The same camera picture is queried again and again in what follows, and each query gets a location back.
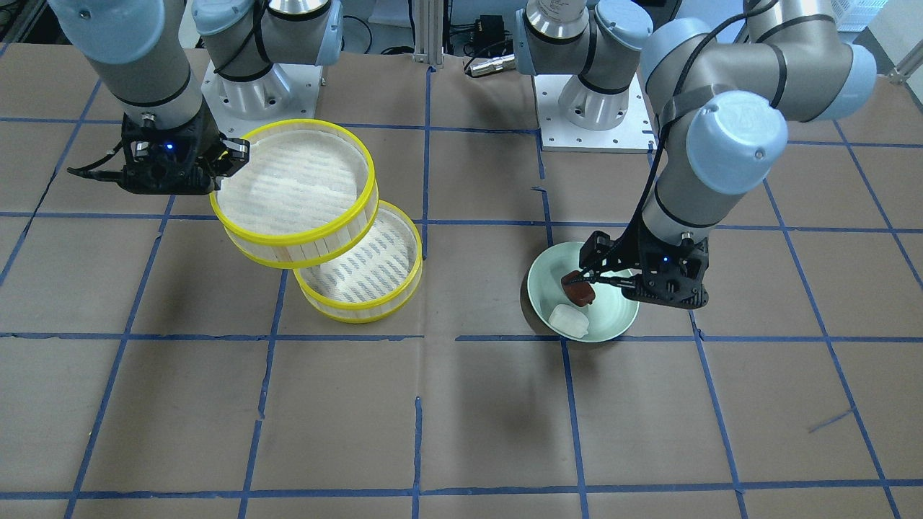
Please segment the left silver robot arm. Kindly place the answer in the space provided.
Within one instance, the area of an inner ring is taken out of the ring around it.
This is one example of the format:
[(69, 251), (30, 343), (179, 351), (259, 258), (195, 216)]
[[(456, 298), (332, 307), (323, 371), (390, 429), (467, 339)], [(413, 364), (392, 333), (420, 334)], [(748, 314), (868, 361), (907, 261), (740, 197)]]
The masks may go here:
[(623, 298), (679, 309), (705, 306), (709, 234), (759, 186), (782, 156), (790, 121), (838, 120), (873, 94), (877, 63), (840, 39), (829, 1), (745, 1), (747, 43), (719, 43), (724, 25), (673, 19), (653, 27), (632, 1), (530, 1), (518, 10), (514, 55), (521, 73), (568, 74), (581, 127), (591, 103), (623, 103), (642, 79), (655, 110), (655, 162), (632, 220), (613, 239), (594, 232), (553, 267), (542, 255), (530, 272), (534, 308), (549, 300), (583, 308), (595, 285)]

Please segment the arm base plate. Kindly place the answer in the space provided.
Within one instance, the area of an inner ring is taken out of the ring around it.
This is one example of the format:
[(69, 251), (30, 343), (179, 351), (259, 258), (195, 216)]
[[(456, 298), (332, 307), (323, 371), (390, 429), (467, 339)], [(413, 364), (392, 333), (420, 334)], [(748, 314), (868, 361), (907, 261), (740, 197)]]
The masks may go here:
[(323, 66), (277, 63), (262, 78), (235, 82), (208, 63), (201, 91), (218, 129), (241, 138), (280, 120), (313, 118), (323, 83)]
[(617, 94), (590, 91), (577, 76), (533, 78), (542, 148), (561, 152), (643, 154), (657, 144), (636, 76)]

